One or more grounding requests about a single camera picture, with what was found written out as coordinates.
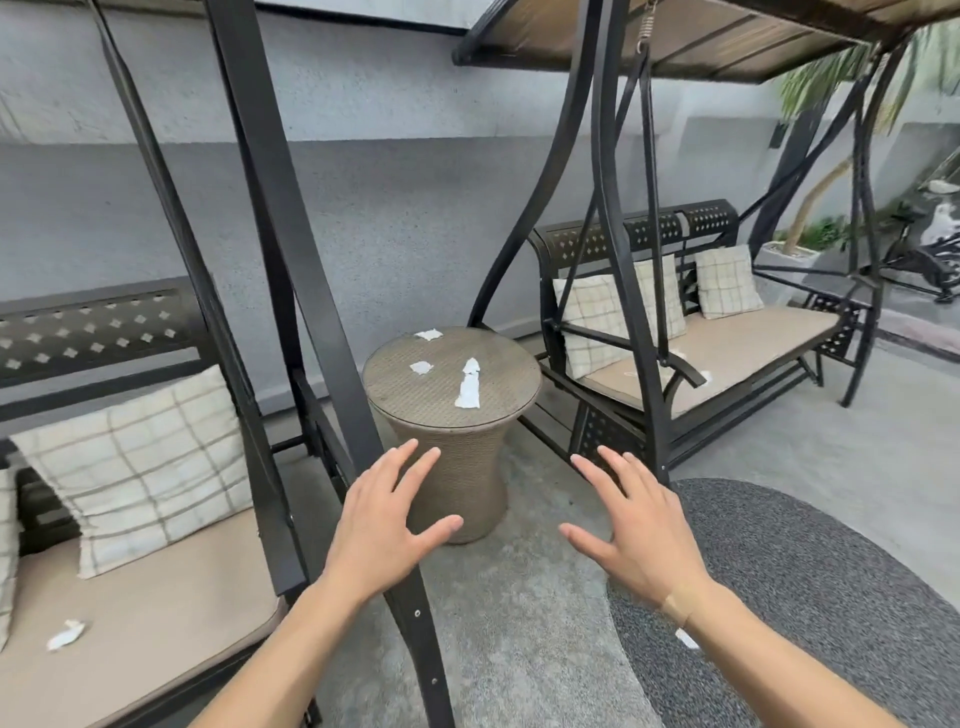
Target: wicker side table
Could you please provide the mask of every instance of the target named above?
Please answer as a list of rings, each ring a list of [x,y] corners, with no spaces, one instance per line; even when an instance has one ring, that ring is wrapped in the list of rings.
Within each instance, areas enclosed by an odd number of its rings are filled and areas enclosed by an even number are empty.
[[[491,331],[440,331],[433,341],[405,334],[385,344],[367,360],[363,380],[397,436],[420,441],[411,462],[433,447],[443,453],[414,499],[410,529],[419,533],[456,513],[464,526],[451,543],[465,544],[490,533],[507,509],[497,454],[507,426],[540,392],[540,365],[517,342]],[[454,402],[471,358],[480,365],[480,406],[463,409]],[[410,365],[420,361],[433,369],[416,374]]]

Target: beige cushion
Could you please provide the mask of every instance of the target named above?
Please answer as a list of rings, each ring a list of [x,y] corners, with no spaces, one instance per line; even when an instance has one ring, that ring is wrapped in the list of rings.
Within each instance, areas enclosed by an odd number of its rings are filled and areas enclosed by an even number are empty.
[[[643,260],[634,263],[636,282],[640,284],[640,294],[643,296],[643,307],[647,310],[647,321],[650,324],[650,333],[657,340],[657,290],[654,286],[654,263],[652,260]],[[663,302],[666,315],[666,337],[675,339],[686,333],[686,319],[684,307],[680,303],[680,285],[677,283],[677,263],[673,254],[663,257]]]
[[[283,616],[253,510],[120,569],[77,577],[69,541],[20,562],[0,652],[4,726],[101,728],[269,635]],[[87,623],[47,652],[65,619]]]
[[[19,541],[13,469],[4,468],[0,470],[0,650],[7,642],[10,630]]]
[[[636,281],[643,296],[647,321],[654,338],[657,337],[656,297],[653,283],[653,263],[649,260],[635,263]],[[685,331],[684,310],[680,303],[680,289],[674,274],[676,264],[673,255],[663,257],[664,298],[666,301],[667,337],[679,336]],[[553,288],[560,300],[566,286],[566,279],[554,279]],[[566,302],[563,319],[568,324],[603,331],[614,336],[627,338],[627,322],[623,317],[623,306],[616,291],[612,274],[588,276],[576,279],[570,287],[570,298]],[[564,334],[566,347],[567,373],[574,379],[602,369],[615,361],[632,356],[630,350],[601,344],[599,341]]]
[[[80,525],[83,578],[251,505],[220,367],[11,439]]]
[[[670,350],[686,359],[708,380],[694,389],[680,385],[673,400],[678,417],[716,397],[786,353],[836,326],[835,313],[771,306],[739,316],[709,321],[699,313],[686,317],[686,334]],[[673,370],[660,369],[666,384]],[[643,409],[634,360],[625,359],[580,379],[590,389]]]
[[[706,319],[756,311],[763,301],[756,292],[750,249],[745,245],[713,248],[694,256],[700,310]]]

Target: round rug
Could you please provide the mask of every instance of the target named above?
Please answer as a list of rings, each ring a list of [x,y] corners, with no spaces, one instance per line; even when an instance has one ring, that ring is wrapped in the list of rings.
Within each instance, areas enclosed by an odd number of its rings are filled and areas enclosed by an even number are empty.
[[[736,480],[675,484],[713,578],[913,728],[960,725],[960,615],[890,554],[783,493]],[[699,649],[611,584],[611,614],[666,728],[758,726]]]

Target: left hand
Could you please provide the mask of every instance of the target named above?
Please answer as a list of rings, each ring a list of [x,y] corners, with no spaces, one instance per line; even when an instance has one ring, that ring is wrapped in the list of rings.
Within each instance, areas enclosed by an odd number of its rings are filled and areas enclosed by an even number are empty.
[[[440,458],[438,448],[428,450],[397,484],[415,449],[417,441],[410,440],[388,450],[347,491],[323,579],[359,603],[394,586],[464,524],[460,516],[447,516],[416,536],[407,529],[410,503]]]

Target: throw pillow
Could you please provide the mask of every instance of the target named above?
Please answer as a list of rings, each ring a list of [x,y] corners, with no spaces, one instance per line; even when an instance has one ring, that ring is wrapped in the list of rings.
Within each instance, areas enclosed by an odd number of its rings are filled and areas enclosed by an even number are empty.
[[[636,281],[643,296],[650,332],[657,340],[657,300],[654,291],[654,268],[650,260],[634,264]],[[663,293],[666,299],[667,338],[673,339],[686,333],[684,308],[680,303],[680,288],[675,274],[676,263],[673,255],[663,257]],[[564,292],[566,279],[554,279],[553,289],[557,301]],[[570,298],[564,309],[564,321],[568,324],[592,328],[595,331],[627,338],[627,322],[623,317],[623,306],[616,292],[616,283],[612,274],[588,276],[576,279],[570,288]],[[633,356],[627,349],[619,349],[609,344],[586,339],[583,336],[564,334],[566,362],[571,378],[579,379],[613,364],[614,361]]]
[[[20,548],[14,482],[12,468],[0,470],[0,650],[10,635],[16,561]]]
[[[554,279],[553,288],[557,300],[564,292],[565,279]],[[612,274],[576,279],[566,301],[564,321],[575,326],[603,331],[627,338],[627,322],[623,318],[620,297]],[[610,344],[586,339],[583,336],[564,334],[566,368],[571,378],[579,379],[614,361],[633,356],[629,349],[619,349]]]
[[[750,249],[745,245],[701,251],[694,259],[700,310],[705,319],[722,319],[763,307],[756,292]]]
[[[11,439],[80,525],[84,579],[251,506],[219,367]]]
[[[634,263],[636,282],[640,284],[643,307],[647,309],[650,334],[657,342],[657,291],[654,286],[653,260]],[[673,254],[663,257],[663,302],[666,304],[666,337],[675,339],[686,333],[684,306],[680,303],[680,286],[677,283],[677,263]]]

